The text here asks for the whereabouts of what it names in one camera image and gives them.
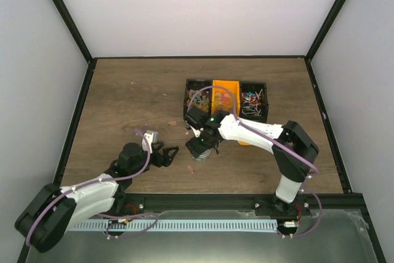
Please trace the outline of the yellow bin with star candies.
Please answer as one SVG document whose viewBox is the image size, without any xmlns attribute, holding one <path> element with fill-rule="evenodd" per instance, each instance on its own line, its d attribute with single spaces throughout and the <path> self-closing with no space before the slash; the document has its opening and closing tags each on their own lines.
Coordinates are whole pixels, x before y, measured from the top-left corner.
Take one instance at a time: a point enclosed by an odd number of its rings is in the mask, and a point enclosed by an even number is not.
<svg viewBox="0 0 394 263">
<path fill-rule="evenodd" d="M 212 81 L 212 85 L 216 86 L 212 88 L 212 110 L 213 114 L 216 110 L 224 110 L 230 113 L 233 113 L 233 106 L 236 107 L 236 112 L 239 114 L 240 110 L 240 82 L 239 81 L 230 81 L 230 80 L 219 80 L 214 79 Z M 232 100 L 231 95 L 221 88 L 217 86 L 221 86 L 226 88 L 228 91 L 232 93 L 232 96 L 235 100 Z"/>
</svg>

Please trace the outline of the clear plastic cup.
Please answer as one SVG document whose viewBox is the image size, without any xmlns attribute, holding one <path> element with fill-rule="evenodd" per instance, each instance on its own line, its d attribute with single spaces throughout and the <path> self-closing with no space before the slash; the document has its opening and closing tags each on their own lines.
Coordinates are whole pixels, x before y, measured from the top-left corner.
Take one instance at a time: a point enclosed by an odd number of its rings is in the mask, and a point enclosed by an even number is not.
<svg viewBox="0 0 394 263">
<path fill-rule="evenodd" d="M 212 150 L 208 149 L 205 152 L 203 152 L 202 154 L 200 154 L 198 157 L 193 156 L 192 159 L 195 161 L 206 161 L 211 153 L 212 153 Z"/>
</svg>

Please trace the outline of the black bin with lollipops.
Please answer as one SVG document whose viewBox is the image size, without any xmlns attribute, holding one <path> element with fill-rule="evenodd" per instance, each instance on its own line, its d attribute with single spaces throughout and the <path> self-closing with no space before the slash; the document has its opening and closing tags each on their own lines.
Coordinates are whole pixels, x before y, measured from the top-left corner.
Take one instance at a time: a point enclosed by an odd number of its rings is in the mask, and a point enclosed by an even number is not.
<svg viewBox="0 0 394 263">
<path fill-rule="evenodd" d="M 239 93 L 239 117 L 266 123 L 269 108 L 266 83 L 241 81 Z"/>
</svg>

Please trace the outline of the black bin with popsicle candies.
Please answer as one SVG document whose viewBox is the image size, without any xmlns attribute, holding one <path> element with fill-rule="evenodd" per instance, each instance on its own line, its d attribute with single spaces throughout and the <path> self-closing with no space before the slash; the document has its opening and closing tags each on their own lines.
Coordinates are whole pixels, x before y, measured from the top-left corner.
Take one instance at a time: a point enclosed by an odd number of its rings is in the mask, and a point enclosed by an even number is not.
<svg viewBox="0 0 394 263">
<path fill-rule="evenodd" d="M 183 98 L 183 116 L 186 115 L 188 106 L 192 97 L 200 89 L 212 85 L 212 80 L 203 79 L 186 79 L 185 83 L 185 93 Z M 211 113 L 212 111 L 212 89 L 205 89 L 198 93 L 196 97 L 192 100 L 192 105 L 199 108 L 205 113 Z"/>
</svg>

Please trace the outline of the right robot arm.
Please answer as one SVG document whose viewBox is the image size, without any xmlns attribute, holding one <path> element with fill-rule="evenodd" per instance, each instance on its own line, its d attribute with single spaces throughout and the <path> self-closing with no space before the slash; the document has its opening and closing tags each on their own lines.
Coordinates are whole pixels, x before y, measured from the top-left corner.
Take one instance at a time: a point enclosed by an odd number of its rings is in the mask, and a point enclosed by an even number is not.
<svg viewBox="0 0 394 263">
<path fill-rule="evenodd" d="M 217 151 L 224 140 L 244 142 L 271 153 L 281 173 L 272 208 L 282 216 L 295 209 L 295 199 L 310 171 L 318 172 L 314 162 L 320 150 L 295 121 L 267 124 L 222 110 L 210 115 L 196 107 L 186 112 L 184 120 L 194 133 L 185 146 L 196 160 Z"/>
</svg>

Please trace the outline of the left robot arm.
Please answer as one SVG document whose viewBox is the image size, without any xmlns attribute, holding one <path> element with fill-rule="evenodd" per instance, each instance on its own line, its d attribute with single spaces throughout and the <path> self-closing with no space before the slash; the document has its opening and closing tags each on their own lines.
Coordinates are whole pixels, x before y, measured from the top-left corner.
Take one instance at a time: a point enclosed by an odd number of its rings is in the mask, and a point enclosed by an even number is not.
<svg viewBox="0 0 394 263">
<path fill-rule="evenodd" d="M 123 146 L 118 158 L 98 177 L 71 187 L 53 183 L 43 186 L 19 215 L 14 227 L 26 243 L 40 253 L 52 249 L 65 232 L 96 215 L 121 215 L 126 208 L 126 189 L 132 176 L 146 172 L 151 165 L 168 167 L 178 147 L 164 147 L 163 142 L 144 150 L 140 144 Z"/>
</svg>

